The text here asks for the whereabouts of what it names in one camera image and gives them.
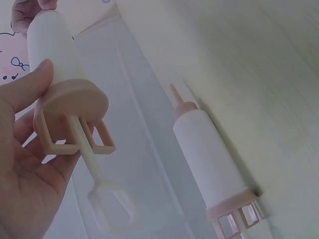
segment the cartoon sticker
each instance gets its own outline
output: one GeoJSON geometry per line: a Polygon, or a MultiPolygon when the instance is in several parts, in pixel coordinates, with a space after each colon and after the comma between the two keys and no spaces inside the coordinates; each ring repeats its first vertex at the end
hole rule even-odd
{"type": "Polygon", "coordinates": [[[19,33],[0,33],[0,85],[30,72],[27,40],[19,33]]]}

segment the finger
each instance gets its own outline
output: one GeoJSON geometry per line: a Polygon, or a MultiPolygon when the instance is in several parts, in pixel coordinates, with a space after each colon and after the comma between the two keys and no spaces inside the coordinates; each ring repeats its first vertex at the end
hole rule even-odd
{"type": "Polygon", "coordinates": [[[0,87],[0,101],[9,104],[15,113],[38,99],[53,79],[53,64],[46,59],[30,74],[0,87]]]}
{"type": "Polygon", "coordinates": [[[13,31],[26,33],[31,24],[31,21],[31,19],[24,17],[23,12],[19,10],[12,10],[11,24],[13,31]]]}
{"type": "Polygon", "coordinates": [[[57,0],[38,0],[43,10],[56,10],[57,0]]]}
{"type": "Polygon", "coordinates": [[[15,139],[22,145],[34,132],[33,128],[34,109],[25,113],[14,123],[13,135],[15,139]]]}

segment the white surface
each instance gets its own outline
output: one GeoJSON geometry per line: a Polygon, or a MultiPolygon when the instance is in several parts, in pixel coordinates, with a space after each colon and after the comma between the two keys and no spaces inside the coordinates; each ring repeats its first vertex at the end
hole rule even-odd
{"type": "MultiPolygon", "coordinates": [[[[205,203],[172,132],[172,107],[122,19],[103,23],[75,42],[87,74],[110,100],[104,121],[117,150],[97,160],[110,179],[125,186],[142,212],[134,230],[101,234],[87,199],[93,180],[80,160],[73,180],[88,237],[214,238],[205,203]]],[[[127,219],[118,204],[103,195],[111,217],[127,219]]]]}
{"type": "Polygon", "coordinates": [[[48,58],[54,65],[51,86],[70,79],[88,80],[67,22],[61,14],[47,11],[38,15],[27,36],[30,71],[48,58]]]}
{"type": "Polygon", "coordinates": [[[274,237],[319,238],[319,2],[117,3],[167,94],[177,75],[209,112],[274,237]]]}
{"type": "Polygon", "coordinates": [[[206,112],[182,115],[173,130],[207,208],[247,189],[206,112]]]}

